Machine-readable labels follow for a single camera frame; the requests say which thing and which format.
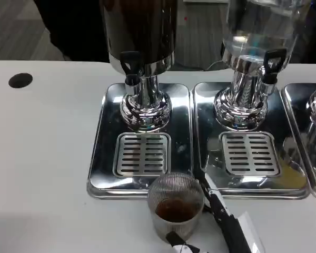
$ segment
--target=drip tray grate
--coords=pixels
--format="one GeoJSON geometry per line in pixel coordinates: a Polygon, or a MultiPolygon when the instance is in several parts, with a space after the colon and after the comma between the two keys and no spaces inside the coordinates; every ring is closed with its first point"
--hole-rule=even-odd
{"type": "Polygon", "coordinates": [[[168,134],[123,133],[118,136],[114,174],[118,177],[159,177],[170,169],[168,134]]]}
{"type": "Polygon", "coordinates": [[[226,169],[237,176],[276,176],[280,173],[274,137],[265,132],[223,132],[226,169]]]}

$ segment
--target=dark coffee container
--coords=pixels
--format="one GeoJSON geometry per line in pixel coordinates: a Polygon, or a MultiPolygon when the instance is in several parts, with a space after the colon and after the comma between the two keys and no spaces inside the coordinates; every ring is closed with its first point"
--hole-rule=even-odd
{"type": "Polygon", "coordinates": [[[170,56],[175,48],[177,0],[100,0],[109,53],[138,51],[143,63],[170,56]]]}

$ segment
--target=black hole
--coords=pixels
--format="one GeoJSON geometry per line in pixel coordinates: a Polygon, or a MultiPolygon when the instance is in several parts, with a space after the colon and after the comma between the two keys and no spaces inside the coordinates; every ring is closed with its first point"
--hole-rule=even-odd
{"type": "Polygon", "coordinates": [[[122,166],[124,167],[139,167],[138,163],[123,163],[122,166]]]}
{"type": "Polygon", "coordinates": [[[161,142],[147,142],[146,145],[163,145],[161,142]]]}
{"type": "Polygon", "coordinates": [[[251,146],[252,149],[268,149],[268,147],[251,146]]]}
{"type": "Polygon", "coordinates": [[[266,141],[250,141],[250,144],[267,144],[266,141]]]}
{"type": "Polygon", "coordinates": [[[123,161],[139,161],[139,158],[123,158],[123,161]]]}
{"type": "Polygon", "coordinates": [[[273,168],[257,168],[256,171],[274,171],[273,168]]]}
{"type": "Polygon", "coordinates": [[[229,154],[247,154],[245,151],[231,151],[229,154]]]}
{"type": "Polygon", "coordinates": [[[163,155],[163,153],[145,153],[145,155],[163,155]]]}
{"type": "Polygon", "coordinates": [[[124,170],[121,170],[122,172],[139,172],[139,170],[127,170],[127,169],[124,169],[124,170]]]}
{"type": "Polygon", "coordinates": [[[226,139],[243,139],[243,136],[227,136],[226,139]]]}
{"type": "Polygon", "coordinates": [[[138,138],[138,137],[128,137],[128,138],[125,138],[127,141],[140,141],[141,138],[138,138]]]}
{"type": "Polygon", "coordinates": [[[33,81],[32,75],[28,73],[20,73],[14,75],[8,82],[9,86],[15,89],[24,88],[31,84],[33,81]]]}
{"type": "Polygon", "coordinates": [[[230,157],[231,160],[247,160],[247,157],[230,157]]]}
{"type": "Polygon", "coordinates": [[[123,155],[141,155],[140,153],[123,153],[123,155]]]}
{"type": "Polygon", "coordinates": [[[156,164],[147,163],[145,164],[145,167],[163,167],[163,165],[161,163],[156,163],[156,164]]]}
{"type": "Polygon", "coordinates": [[[243,141],[228,141],[228,144],[244,144],[243,141]]]}
{"type": "Polygon", "coordinates": [[[253,157],[254,160],[272,160],[270,157],[253,157]]]}
{"type": "Polygon", "coordinates": [[[163,140],[163,138],[160,137],[150,137],[150,138],[146,138],[148,141],[157,141],[157,140],[163,140]]]}
{"type": "Polygon", "coordinates": [[[250,171],[248,168],[232,168],[232,171],[250,171]]]}
{"type": "Polygon", "coordinates": [[[266,166],[273,165],[272,162],[255,162],[254,164],[255,164],[255,165],[266,165],[266,166]]]}
{"type": "Polygon", "coordinates": [[[257,151],[257,152],[252,152],[252,154],[270,154],[267,151],[257,151]]]}
{"type": "Polygon", "coordinates": [[[140,142],[125,142],[124,145],[140,145],[140,142]]]}
{"type": "Polygon", "coordinates": [[[163,158],[145,158],[146,161],[163,161],[163,158]]]}
{"type": "Polygon", "coordinates": [[[162,172],[162,170],[146,169],[144,172],[162,172]]]}
{"type": "Polygon", "coordinates": [[[140,150],[141,148],[124,148],[124,150],[140,150]]]}
{"type": "Polygon", "coordinates": [[[264,136],[249,136],[249,139],[265,139],[264,136]]]}
{"type": "Polygon", "coordinates": [[[163,148],[146,148],[146,150],[163,150],[163,148]]]}
{"type": "Polygon", "coordinates": [[[249,165],[247,162],[231,162],[231,165],[249,165]]]}
{"type": "Polygon", "coordinates": [[[245,149],[245,146],[228,146],[229,149],[245,149]]]}

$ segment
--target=black spigot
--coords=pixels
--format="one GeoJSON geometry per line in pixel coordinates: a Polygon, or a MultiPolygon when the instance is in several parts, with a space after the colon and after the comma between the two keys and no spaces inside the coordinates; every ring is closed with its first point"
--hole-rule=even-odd
{"type": "Polygon", "coordinates": [[[264,72],[261,75],[261,80],[265,84],[276,84],[278,82],[278,73],[281,71],[284,61],[287,57],[285,48],[277,50],[269,50],[264,55],[264,72]],[[271,60],[280,59],[277,63],[272,63],[271,60]]]}
{"type": "Polygon", "coordinates": [[[136,86],[140,83],[142,56],[138,51],[126,51],[120,55],[122,69],[125,72],[125,84],[136,86]]]}

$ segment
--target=white countertop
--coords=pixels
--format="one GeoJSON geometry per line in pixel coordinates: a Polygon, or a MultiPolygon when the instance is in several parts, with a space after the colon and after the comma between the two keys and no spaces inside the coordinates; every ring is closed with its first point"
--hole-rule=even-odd
{"type": "MultiPolygon", "coordinates": [[[[192,89],[230,81],[231,70],[168,72],[161,82],[192,89]]],[[[153,231],[143,200],[96,200],[86,179],[101,100],[124,81],[109,64],[0,62],[0,253],[171,252],[153,231]],[[23,89],[14,74],[34,77],[23,89]]],[[[278,87],[316,82],[316,65],[289,65],[278,87]]],[[[316,198],[227,200],[235,215],[248,211],[267,253],[316,253],[316,198]]],[[[215,221],[203,215],[189,243],[227,252],[215,221]]]]}

